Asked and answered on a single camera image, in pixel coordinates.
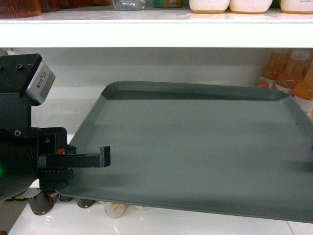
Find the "shelf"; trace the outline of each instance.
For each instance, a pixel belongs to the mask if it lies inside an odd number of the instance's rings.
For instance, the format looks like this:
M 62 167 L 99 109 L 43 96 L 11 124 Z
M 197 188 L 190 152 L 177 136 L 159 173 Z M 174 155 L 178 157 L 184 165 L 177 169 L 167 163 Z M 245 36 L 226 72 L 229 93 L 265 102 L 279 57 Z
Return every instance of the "shelf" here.
M 194 14 L 189 7 L 119 12 L 83 7 L 0 20 L 0 47 L 308 47 L 313 15 Z
M 120 218 L 109 219 L 98 202 L 82 209 L 75 201 L 60 202 L 56 196 L 53 199 L 54 208 L 40 216 L 34 215 L 27 205 L 10 235 L 292 235 L 286 221 L 158 208 L 139 211 L 130 205 L 126 206 L 125 213 Z

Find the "bottle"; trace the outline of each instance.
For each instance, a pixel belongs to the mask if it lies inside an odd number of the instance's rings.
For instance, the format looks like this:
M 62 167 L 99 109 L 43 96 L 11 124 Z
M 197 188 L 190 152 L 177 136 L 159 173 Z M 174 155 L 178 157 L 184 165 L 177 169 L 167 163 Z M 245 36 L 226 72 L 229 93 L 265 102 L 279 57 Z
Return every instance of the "bottle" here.
M 80 208 L 88 208 L 94 204 L 95 201 L 89 199 L 76 198 L 76 203 Z
M 292 96 L 302 110 L 313 120 L 313 62 L 305 78 L 295 86 Z
M 40 14 L 37 0 L 0 0 L 0 18 L 24 18 Z
M 230 0 L 229 8 L 238 14 L 264 14 L 273 0 Z
M 284 70 L 288 59 L 289 49 L 274 49 L 268 64 L 265 65 L 261 71 L 261 76 L 257 87 L 272 89 L 275 85 L 275 80 L 279 74 Z
M 117 11 L 140 11 L 145 8 L 146 0 L 112 0 Z
M 219 14 L 229 6 L 230 0 L 189 0 L 189 6 L 193 13 Z
M 109 218 L 116 219 L 122 216 L 125 205 L 117 202 L 100 202 Z
M 153 0 L 155 8 L 178 8 L 182 7 L 182 0 Z
M 276 79 L 276 83 L 273 88 L 291 95 L 295 85 L 304 78 L 304 71 L 309 57 L 310 51 L 308 50 L 294 50 L 291 53 L 291 57 L 286 65 L 286 68 Z
M 41 12 L 54 12 L 61 10 L 59 0 L 39 0 Z
M 31 210 L 36 215 L 48 213 L 54 205 L 54 202 L 47 191 L 41 191 L 39 188 L 29 188 L 23 194 L 30 205 Z
M 110 0 L 92 0 L 89 5 L 90 6 L 108 6 L 110 5 Z
M 74 198 L 73 197 L 66 197 L 66 196 L 63 196 L 63 195 L 58 193 L 58 199 L 61 202 L 69 202 L 69 201 L 73 200 Z
M 281 0 L 280 7 L 284 13 L 313 14 L 312 0 Z

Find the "orange juice bottle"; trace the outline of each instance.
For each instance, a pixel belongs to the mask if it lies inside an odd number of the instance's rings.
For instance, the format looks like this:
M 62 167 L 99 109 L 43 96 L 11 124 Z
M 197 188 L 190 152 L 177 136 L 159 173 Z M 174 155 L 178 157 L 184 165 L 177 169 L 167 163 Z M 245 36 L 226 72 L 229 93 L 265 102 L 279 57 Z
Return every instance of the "orange juice bottle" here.
M 257 87 L 272 89 L 278 75 L 284 70 L 288 59 L 289 49 L 274 49 L 268 64 L 265 65 L 261 72 L 261 77 Z
M 291 95 L 295 85 L 304 78 L 304 71 L 309 57 L 309 50 L 294 50 L 286 68 L 278 76 L 274 89 Z
M 313 62 L 305 78 L 299 82 L 293 91 L 295 101 L 312 120 L 313 118 Z

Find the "gray tray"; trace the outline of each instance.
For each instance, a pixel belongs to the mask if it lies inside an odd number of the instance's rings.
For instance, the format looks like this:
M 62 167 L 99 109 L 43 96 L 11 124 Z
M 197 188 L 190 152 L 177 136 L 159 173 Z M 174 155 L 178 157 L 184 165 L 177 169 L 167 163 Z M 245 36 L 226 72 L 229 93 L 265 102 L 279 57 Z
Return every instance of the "gray tray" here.
M 273 90 L 117 82 L 75 134 L 111 166 L 74 169 L 66 196 L 313 222 L 313 124 Z

